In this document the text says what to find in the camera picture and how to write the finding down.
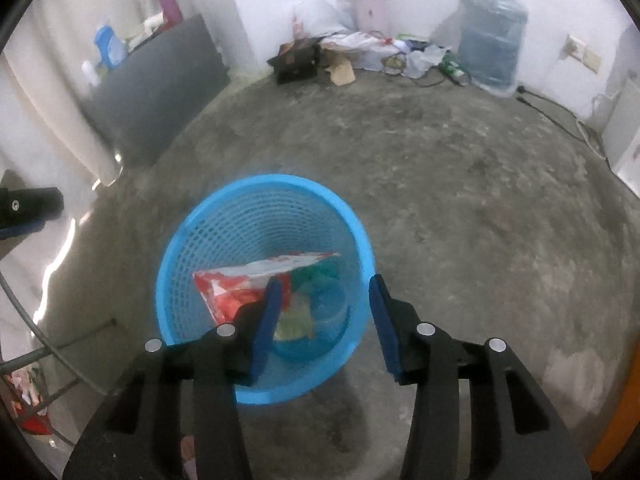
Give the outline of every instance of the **white appliance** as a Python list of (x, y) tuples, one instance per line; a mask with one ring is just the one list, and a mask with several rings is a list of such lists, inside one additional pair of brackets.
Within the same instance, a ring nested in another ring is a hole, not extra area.
[(602, 134), (611, 171), (640, 198), (640, 88), (628, 79)]

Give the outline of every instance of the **blue basket rim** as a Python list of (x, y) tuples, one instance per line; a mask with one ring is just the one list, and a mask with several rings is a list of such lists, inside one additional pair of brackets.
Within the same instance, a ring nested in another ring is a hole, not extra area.
[(180, 224), (164, 252), (158, 271), (158, 278), (156, 279), (156, 319), (162, 339), (167, 345), (177, 343), (167, 316), (166, 305), (168, 304), (167, 298), (169, 297), (172, 269), (182, 249), (184, 236), (190, 231), (190, 228), (194, 224), (200, 222), (202, 217), (205, 216), (214, 205), (223, 202), (229, 198), (229, 196), (234, 195), (240, 190), (260, 184), (286, 184), (307, 190), (325, 200), (325, 202), (338, 213), (354, 238), (356, 252), (360, 262), (360, 286), (362, 288), (360, 296), (366, 298), (367, 307), (356, 308), (350, 312), (349, 323), (340, 341), (338, 341), (331, 351), (313, 363), (312, 369), (308, 374), (290, 383), (268, 390), (237, 386), (236, 399), (240, 404), (274, 404), (276, 402), (294, 399), (319, 386), (340, 370), (359, 345), (369, 322), (369, 280), (375, 274), (373, 249), (371, 248), (369, 237), (367, 237), (363, 225), (347, 203), (333, 191), (312, 180), (288, 174), (262, 174), (236, 180), (213, 192), (197, 205)]

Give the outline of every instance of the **blue plastic basket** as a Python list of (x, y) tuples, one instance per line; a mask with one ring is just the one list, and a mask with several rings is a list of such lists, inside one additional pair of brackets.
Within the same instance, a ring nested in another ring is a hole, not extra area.
[(335, 374), (359, 344), (370, 316), (369, 279), (374, 257), (362, 224), (343, 200), (304, 178), (270, 174), (239, 180), (213, 193), (175, 232), (156, 283), (156, 316), (164, 341), (178, 344), (213, 327), (191, 273), (247, 264), (295, 251), (337, 251), (348, 305), (336, 345), (308, 362), (271, 351), (251, 388), (236, 387), (241, 404), (293, 399)]

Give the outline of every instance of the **red and white packaging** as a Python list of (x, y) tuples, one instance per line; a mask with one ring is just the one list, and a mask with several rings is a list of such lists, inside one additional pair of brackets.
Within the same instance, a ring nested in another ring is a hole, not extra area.
[(197, 270), (193, 281), (216, 325), (232, 322), (238, 309), (260, 300), (269, 280), (276, 276), (282, 284), (282, 308), (289, 306), (294, 269), (308, 267), (338, 253), (300, 253), (276, 256), (243, 266)]

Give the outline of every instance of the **large plastic water bottle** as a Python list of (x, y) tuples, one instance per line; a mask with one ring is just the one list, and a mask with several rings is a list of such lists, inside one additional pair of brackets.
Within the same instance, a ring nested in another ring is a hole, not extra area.
[(472, 83), (507, 94), (513, 91), (529, 13), (518, 0), (460, 0), (460, 64)]

